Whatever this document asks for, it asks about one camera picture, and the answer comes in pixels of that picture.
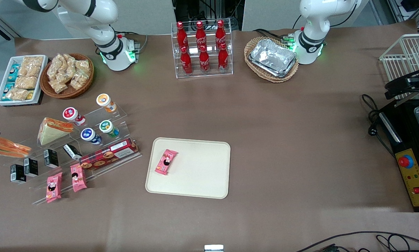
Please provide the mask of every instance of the brown paper tabletop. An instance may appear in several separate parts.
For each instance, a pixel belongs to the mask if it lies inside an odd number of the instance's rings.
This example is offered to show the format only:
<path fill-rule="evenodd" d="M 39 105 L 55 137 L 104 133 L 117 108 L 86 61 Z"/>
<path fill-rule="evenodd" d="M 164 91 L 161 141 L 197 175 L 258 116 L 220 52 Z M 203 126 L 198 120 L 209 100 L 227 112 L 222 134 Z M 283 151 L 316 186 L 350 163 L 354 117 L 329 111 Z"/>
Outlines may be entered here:
<path fill-rule="evenodd" d="M 122 72 L 108 69 L 89 39 L 17 39 L 18 55 L 89 56 L 95 80 L 76 99 L 45 96 L 40 106 L 0 107 L 2 136 L 35 137 L 44 117 L 62 119 L 67 106 L 88 113 L 105 92 L 128 113 L 143 156 L 89 189 L 38 206 L 27 186 L 9 182 L 2 166 L 8 160 L 0 157 L 0 251 L 178 252 L 224 244 L 228 252 L 291 252 L 360 230 L 419 238 L 419 213 L 411 212 L 395 161 L 367 134 L 368 110 L 360 103 L 362 93 L 387 103 L 378 57 L 406 33 L 416 33 L 413 22 L 332 29 L 317 61 L 282 84 L 262 80 L 245 64 L 243 48 L 255 32 L 235 32 L 232 76 L 180 80 L 170 36 L 150 36 L 139 63 Z M 228 196 L 148 193 L 157 137 L 229 143 Z M 371 234 L 331 243 L 378 249 Z"/>

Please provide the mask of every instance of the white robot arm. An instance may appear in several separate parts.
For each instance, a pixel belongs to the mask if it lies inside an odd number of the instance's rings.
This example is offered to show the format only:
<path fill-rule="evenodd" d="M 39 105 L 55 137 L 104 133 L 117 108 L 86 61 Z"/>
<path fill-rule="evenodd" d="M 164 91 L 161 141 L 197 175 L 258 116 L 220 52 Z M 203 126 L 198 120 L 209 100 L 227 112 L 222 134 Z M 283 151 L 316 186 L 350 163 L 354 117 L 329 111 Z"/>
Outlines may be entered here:
<path fill-rule="evenodd" d="M 362 0 L 301 0 L 300 13 L 306 18 L 304 29 L 294 33 L 295 53 L 300 64 L 311 64 L 322 49 L 330 29 L 328 17 L 351 12 Z"/>
<path fill-rule="evenodd" d="M 118 20 L 118 7 L 113 0 L 16 1 L 40 12 L 49 12 L 59 5 L 60 21 L 88 35 L 101 51 L 104 62 L 114 71 L 124 70 L 137 60 L 134 41 L 116 35 L 110 26 Z"/>

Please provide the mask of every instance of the white tray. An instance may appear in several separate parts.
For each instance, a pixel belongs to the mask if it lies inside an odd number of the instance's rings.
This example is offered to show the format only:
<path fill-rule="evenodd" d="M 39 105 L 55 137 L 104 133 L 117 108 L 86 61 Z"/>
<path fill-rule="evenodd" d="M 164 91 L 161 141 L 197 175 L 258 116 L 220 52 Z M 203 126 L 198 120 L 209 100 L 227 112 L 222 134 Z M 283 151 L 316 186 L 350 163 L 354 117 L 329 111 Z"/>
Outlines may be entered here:
<path fill-rule="evenodd" d="M 178 152 L 168 175 L 155 172 L 166 149 Z M 153 142 L 146 190 L 151 193 L 223 199 L 228 194 L 230 145 L 189 139 L 157 138 Z"/>
<path fill-rule="evenodd" d="M 6 86 L 7 78 L 9 77 L 9 72 L 11 70 L 12 65 L 14 63 L 21 64 L 22 59 L 25 56 L 11 57 L 11 59 L 9 60 L 9 64 L 7 65 L 6 72 L 4 73 L 4 77 L 2 78 L 2 81 L 1 81 L 1 87 L 0 87 L 0 105 L 1 106 L 28 105 L 28 104 L 35 104 L 35 103 L 38 102 L 38 99 L 40 98 L 40 93 L 41 93 L 41 88 L 40 88 L 41 73 L 43 72 L 43 69 L 48 64 L 48 56 L 46 56 L 46 55 L 26 55 L 26 56 L 41 56 L 41 57 L 43 57 L 43 62 L 41 63 L 40 73 L 38 74 L 37 83 L 36 83 L 36 86 L 35 86 L 35 89 L 34 89 L 34 95 L 32 96 L 32 99 L 28 99 L 28 100 L 25 100 L 25 101 L 18 101 L 18 100 L 2 101 L 1 100 L 2 99 L 2 93 L 4 92 L 4 87 Z"/>

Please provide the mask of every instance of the floor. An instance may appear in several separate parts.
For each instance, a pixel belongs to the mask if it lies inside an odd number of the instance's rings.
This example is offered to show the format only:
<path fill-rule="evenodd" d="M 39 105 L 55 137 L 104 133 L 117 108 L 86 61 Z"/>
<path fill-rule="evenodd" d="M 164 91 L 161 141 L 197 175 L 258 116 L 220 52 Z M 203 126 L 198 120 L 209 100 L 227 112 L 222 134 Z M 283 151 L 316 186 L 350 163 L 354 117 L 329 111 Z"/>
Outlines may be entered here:
<path fill-rule="evenodd" d="M 370 1 L 373 1 L 379 19 L 383 24 L 394 23 L 391 14 L 389 14 L 389 7 L 385 0 Z M 22 5 L 12 5 L 10 7 L 6 6 L 6 8 L 0 8 L 0 17 L 8 22 L 8 24 L 17 30 L 23 37 L 34 39 L 71 38 L 71 35 L 53 13 L 38 13 Z M 372 3 L 369 2 L 356 21 L 354 21 L 353 26 L 364 27 L 376 26 L 378 24 L 379 23 L 373 14 Z M 0 37 L 0 84 L 8 59 L 11 56 L 14 56 L 14 54 L 14 42 L 6 41 Z"/>

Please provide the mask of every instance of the yellow control panel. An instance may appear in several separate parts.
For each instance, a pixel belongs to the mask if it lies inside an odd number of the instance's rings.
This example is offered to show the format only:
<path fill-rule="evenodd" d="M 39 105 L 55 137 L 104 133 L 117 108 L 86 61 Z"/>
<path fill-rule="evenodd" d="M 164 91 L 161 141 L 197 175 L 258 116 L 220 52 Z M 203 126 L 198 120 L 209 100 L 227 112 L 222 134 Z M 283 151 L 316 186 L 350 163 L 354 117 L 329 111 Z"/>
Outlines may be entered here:
<path fill-rule="evenodd" d="M 412 205 L 419 206 L 419 167 L 412 149 L 395 154 Z"/>

